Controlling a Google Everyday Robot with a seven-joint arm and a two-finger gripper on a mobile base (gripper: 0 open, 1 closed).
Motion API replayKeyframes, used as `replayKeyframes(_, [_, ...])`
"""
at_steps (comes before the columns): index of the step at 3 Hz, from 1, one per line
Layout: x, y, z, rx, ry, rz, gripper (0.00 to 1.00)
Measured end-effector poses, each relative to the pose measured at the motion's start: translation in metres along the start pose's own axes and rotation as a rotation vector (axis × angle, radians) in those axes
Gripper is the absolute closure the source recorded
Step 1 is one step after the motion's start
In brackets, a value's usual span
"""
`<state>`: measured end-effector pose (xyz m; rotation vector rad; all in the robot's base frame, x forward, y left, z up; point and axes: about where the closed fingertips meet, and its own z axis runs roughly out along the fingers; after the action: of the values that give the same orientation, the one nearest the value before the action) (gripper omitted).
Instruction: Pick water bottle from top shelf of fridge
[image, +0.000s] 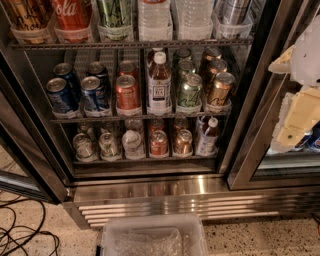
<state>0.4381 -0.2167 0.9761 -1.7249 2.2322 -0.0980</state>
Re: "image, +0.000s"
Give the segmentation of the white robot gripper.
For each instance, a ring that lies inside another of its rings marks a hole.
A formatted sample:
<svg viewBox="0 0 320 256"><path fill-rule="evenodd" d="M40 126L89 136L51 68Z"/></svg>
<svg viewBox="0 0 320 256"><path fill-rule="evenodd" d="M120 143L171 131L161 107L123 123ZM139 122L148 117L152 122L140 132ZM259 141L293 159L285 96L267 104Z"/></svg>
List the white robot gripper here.
<svg viewBox="0 0 320 256"><path fill-rule="evenodd" d="M279 121L272 133L270 148L276 153L293 149L320 121L320 15L317 15L291 45L269 66L276 74L291 74L303 86L295 94L286 93Z"/></svg>

